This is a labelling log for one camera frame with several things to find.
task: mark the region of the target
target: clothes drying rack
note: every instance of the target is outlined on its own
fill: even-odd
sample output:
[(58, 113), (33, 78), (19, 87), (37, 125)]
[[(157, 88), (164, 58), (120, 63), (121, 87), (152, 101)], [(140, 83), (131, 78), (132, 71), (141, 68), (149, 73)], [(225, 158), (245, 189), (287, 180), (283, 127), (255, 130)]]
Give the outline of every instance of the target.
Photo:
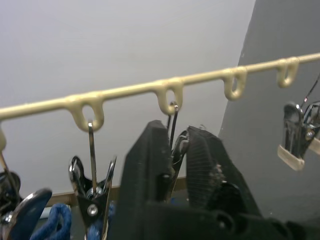
[[(0, 108), (0, 124), (2, 121), (20, 118), (24, 116), (51, 112), (59, 109), (68, 110), (79, 129), (88, 131), (88, 120), (83, 114), (85, 105), (91, 106), (95, 116), (92, 127), (94, 131), (99, 130), (105, 121), (103, 103), (112, 99), (125, 98), (144, 93), (155, 93), (161, 111), (166, 115), (172, 115), (175, 112), (175, 106), (167, 102), (167, 91), (172, 90), (175, 96), (175, 102), (181, 108), (183, 104), (183, 88), (186, 85), (200, 84), (203, 82), (223, 80), (224, 95), (229, 100), (237, 100), (243, 94), (246, 86), (247, 75), (249, 73), (262, 72), (267, 70), (277, 70), (276, 82), (280, 88), (289, 87), (295, 80), (299, 64), (320, 60), (320, 53), (293, 56), (273, 61), (267, 61), (257, 64), (225, 68), (216, 71), (198, 73), (187, 76), (172, 77), (142, 84), (124, 86), (119, 88), (92, 91), (83, 94), (75, 94), (62, 98), (56, 98), (46, 101), (39, 101), (28, 104), (21, 104), (11, 107)], [(236, 81), (236, 88), (233, 90), (233, 83)], [(312, 148), (320, 154), (320, 141), (315, 139)], [(3, 160), (3, 150), (6, 147), (6, 137), (0, 127), (0, 160)], [(290, 158), (294, 156), (289, 152), (281, 152), (281, 158)]]

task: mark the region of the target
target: blue fabric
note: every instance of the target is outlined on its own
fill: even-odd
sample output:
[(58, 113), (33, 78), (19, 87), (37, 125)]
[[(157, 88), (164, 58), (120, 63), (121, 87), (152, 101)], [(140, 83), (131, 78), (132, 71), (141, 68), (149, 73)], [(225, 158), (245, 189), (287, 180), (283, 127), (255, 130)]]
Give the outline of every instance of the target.
[[(110, 230), (112, 218), (115, 215), (115, 213), (116, 213), (116, 206), (113, 202), (111, 202), (109, 205), (109, 212), (108, 212), (108, 232)], [(87, 240), (101, 240), (103, 237), (102, 228), (103, 228), (102, 220), (98, 220), (94, 224), (92, 224), (87, 234)]]
[(61, 203), (53, 205), (48, 220), (31, 236), (30, 240), (70, 240), (71, 219), (68, 206)]

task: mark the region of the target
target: white wall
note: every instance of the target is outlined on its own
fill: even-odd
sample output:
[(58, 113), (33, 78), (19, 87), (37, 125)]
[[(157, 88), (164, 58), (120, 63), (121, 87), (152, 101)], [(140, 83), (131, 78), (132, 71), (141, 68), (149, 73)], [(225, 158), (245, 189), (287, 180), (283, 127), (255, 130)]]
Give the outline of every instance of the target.
[[(116, 88), (238, 64), (255, 0), (5, 0), (0, 8), (0, 107)], [(189, 86), (178, 117), (218, 134), (227, 99), (222, 82)], [(147, 122), (167, 117), (154, 94), (106, 102), (95, 134), (97, 176), (124, 158)], [(90, 109), (86, 116), (93, 116)], [(21, 194), (72, 190), (68, 163), (90, 175), (89, 144), (64, 110), (2, 123), (4, 156)]]

